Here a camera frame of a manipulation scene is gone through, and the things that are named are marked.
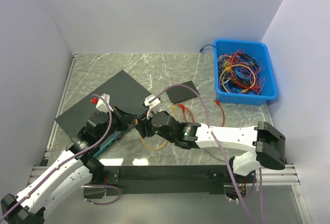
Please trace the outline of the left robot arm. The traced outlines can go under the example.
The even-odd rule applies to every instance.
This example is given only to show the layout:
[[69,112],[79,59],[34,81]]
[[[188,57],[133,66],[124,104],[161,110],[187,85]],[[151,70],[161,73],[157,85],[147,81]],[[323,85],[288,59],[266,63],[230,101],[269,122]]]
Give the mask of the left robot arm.
[[108,176],[95,157],[101,143],[115,132],[131,129],[137,116],[117,108],[96,111],[73,137],[56,161],[19,193],[1,200],[8,223],[44,223],[50,212],[70,191],[89,183],[102,183]]

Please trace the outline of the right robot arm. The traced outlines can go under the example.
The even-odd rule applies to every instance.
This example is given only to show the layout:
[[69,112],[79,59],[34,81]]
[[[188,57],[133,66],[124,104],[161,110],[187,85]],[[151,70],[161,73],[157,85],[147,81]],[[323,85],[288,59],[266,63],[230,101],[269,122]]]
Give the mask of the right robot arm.
[[202,123],[178,122],[166,111],[138,119],[136,130],[142,138],[158,135],[182,149],[224,148],[244,153],[229,160],[227,177],[239,182],[250,172],[264,167],[285,169],[285,136],[271,124],[260,121],[256,126],[217,127]]

